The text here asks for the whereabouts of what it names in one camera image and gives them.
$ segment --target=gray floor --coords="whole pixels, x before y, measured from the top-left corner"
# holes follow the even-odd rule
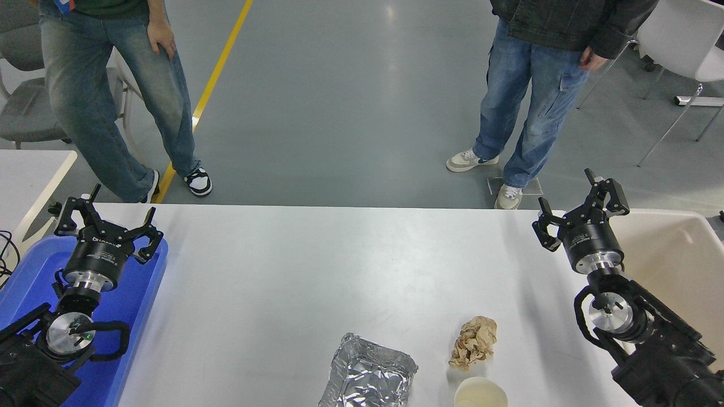
[[[216,1],[200,14],[188,12],[190,0],[167,4],[193,105],[243,3]],[[477,134],[496,22],[479,0],[256,0],[195,134],[214,192],[196,198],[176,177],[164,203],[492,208],[487,178],[500,176],[502,165],[455,174],[445,160]],[[681,111],[674,95],[696,87],[668,73],[642,100],[655,77],[643,66],[627,51],[571,112],[539,174],[544,194],[554,209],[580,205],[590,167],[621,183],[634,208],[696,211],[716,225],[724,209],[724,115],[696,143],[716,108],[692,108],[636,167]],[[10,87],[28,76],[5,61],[0,68]],[[702,95],[724,96],[724,84]],[[132,114],[146,161],[163,171],[168,159],[153,120],[141,103]],[[12,145],[0,140],[0,148]],[[56,197],[78,196],[95,182],[79,159]],[[118,201],[107,190],[99,200]],[[521,204],[537,207],[535,197]]]

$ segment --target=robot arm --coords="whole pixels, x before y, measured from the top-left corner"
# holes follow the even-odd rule
[[[563,244],[573,270],[587,276],[588,286],[574,300],[581,333],[613,357],[618,365],[613,379],[639,405],[724,406],[724,372],[710,371],[715,358],[699,342],[702,336],[623,272],[623,252],[608,222],[629,213],[621,186],[590,169],[586,176],[592,188],[583,205],[556,217],[540,198],[542,212],[533,223],[543,247],[555,251]],[[547,231],[550,225],[558,226],[555,237]],[[592,333],[587,320],[594,325]],[[619,342],[632,343],[636,350],[629,353]]]
[[[65,268],[55,274],[58,296],[54,311],[43,303],[0,330],[0,406],[57,407],[80,386],[75,372],[86,361],[111,361],[128,349],[130,328],[125,322],[95,322],[93,312],[101,294],[114,290],[126,261],[146,263],[164,234],[152,224],[155,208],[133,230],[102,220],[93,208],[100,185],[89,199],[68,198],[58,219],[56,235],[72,235],[77,243]],[[77,230],[73,211],[84,227]],[[135,249],[146,236],[148,245]],[[98,354],[93,339],[100,331],[118,331],[115,352]]]

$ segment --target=white paper cup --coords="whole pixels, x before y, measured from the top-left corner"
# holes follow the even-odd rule
[[[508,407],[508,397],[490,380],[470,377],[455,391],[455,407]]]

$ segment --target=cargo pocket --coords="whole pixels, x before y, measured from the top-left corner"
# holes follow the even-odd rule
[[[588,79],[589,72],[581,70],[575,74],[563,74],[555,94],[541,107],[538,117],[559,117],[565,115],[576,100],[576,95]]]

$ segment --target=denim jacket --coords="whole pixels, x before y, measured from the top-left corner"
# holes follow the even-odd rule
[[[508,35],[555,49],[613,59],[651,14],[658,0],[490,0]]]

